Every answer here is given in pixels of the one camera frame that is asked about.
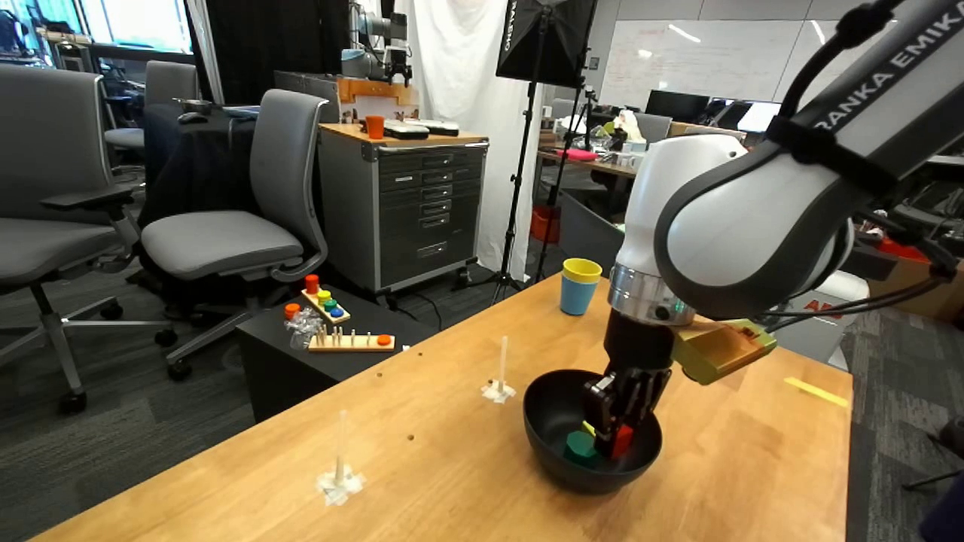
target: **black bowl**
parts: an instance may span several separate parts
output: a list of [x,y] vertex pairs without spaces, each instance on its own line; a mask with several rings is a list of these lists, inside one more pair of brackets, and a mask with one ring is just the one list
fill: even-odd
[[542,374],[524,393],[524,432],[536,452],[536,462],[549,480],[563,487],[584,495],[608,495],[639,480],[662,449],[662,432],[654,416],[641,421],[632,435],[632,449],[628,459],[598,455],[590,463],[577,463],[568,459],[568,435],[581,428],[581,387],[598,384],[600,374],[587,371],[555,371]]

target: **gray office chair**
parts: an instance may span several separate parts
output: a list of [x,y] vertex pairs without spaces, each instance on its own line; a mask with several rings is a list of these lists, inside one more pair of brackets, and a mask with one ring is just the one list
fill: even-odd
[[187,355],[235,332],[266,299],[280,302],[292,284],[316,271],[330,245],[313,201],[313,163],[324,100],[268,90],[254,127],[249,189],[258,213],[191,212],[153,220],[142,231],[144,255],[175,279],[237,279],[247,308],[167,355],[168,378],[191,374]]
[[[197,100],[200,74],[191,65],[148,60],[144,66],[144,109],[151,102]],[[111,127],[103,137],[111,148],[144,152],[142,127]]]
[[89,397],[71,330],[167,330],[148,318],[84,318],[98,310],[122,317],[114,299],[62,317],[47,296],[49,279],[84,271],[123,240],[131,189],[108,174],[99,82],[89,74],[0,66],[0,127],[0,296],[30,288],[40,308],[40,330],[2,348],[0,359],[49,338],[71,387],[62,410],[78,412]]

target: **wooden table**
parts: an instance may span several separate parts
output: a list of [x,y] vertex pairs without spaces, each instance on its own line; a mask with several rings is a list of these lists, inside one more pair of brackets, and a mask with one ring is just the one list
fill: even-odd
[[[483,387],[500,338],[519,393],[600,371],[607,318],[602,288],[587,317],[563,317],[549,276],[40,539],[844,539],[851,378],[784,349],[708,388],[675,374],[662,455],[625,492],[547,481],[523,397],[497,408]],[[364,492],[327,507],[316,480],[338,452]]]

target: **tripod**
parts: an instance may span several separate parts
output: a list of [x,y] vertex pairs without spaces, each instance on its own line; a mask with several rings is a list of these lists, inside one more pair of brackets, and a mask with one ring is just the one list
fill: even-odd
[[523,127],[523,145],[519,145],[519,165],[514,180],[514,204],[510,204],[510,224],[506,224],[506,245],[503,245],[503,264],[500,271],[492,276],[497,284],[510,284],[514,288],[523,288],[519,279],[510,276],[510,255],[514,255],[514,240],[515,240],[515,212],[519,212],[519,193],[523,193],[523,174],[524,174],[524,153],[531,148],[531,127],[533,127],[533,109],[536,109],[536,85],[541,85],[541,71],[542,71],[542,56],[547,56],[547,32],[549,32],[549,22],[551,22],[551,5],[541,8],[541,40],[536,40],[536,65],[529,82],[529,109],[524,109],[524,127]]
[[559,207],[562,207],[562,186],[563,186],[563,174],[568,174],[568,163],[571,163],[571,148],[577,142],[577,127],[584,120],[584,148],[587,148],[587,140],[590,140],[590,127],[587,127],[587,118],[590,118],[590,109],[593,109],[593,98],[587,93],[584,98],[584,107],[578,109],[578,98],[581,98],[581,88],[577,90],[577,100],[572,100],[572,113],[571,113],[571,129],[563,137],[563,156],[559,163],[559,172],[555,172],[555,180],[549,186],[549,220],[547,220],[547,240],[541,248],[541,264],[536,264],[536,279],[542,279],[542,264],[547,264],[547,248],[549,248],[549,231],[555,230],[555,220],[559,220]]

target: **white wall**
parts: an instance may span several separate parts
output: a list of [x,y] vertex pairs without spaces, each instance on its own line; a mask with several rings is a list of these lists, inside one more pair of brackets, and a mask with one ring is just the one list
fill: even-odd
[[[645,107],[654,88],[780,102],[792,76],[858,0],[600,0],[607,46],[600,100]],[[842,56],[811,88],[819,90],[856,56]]]

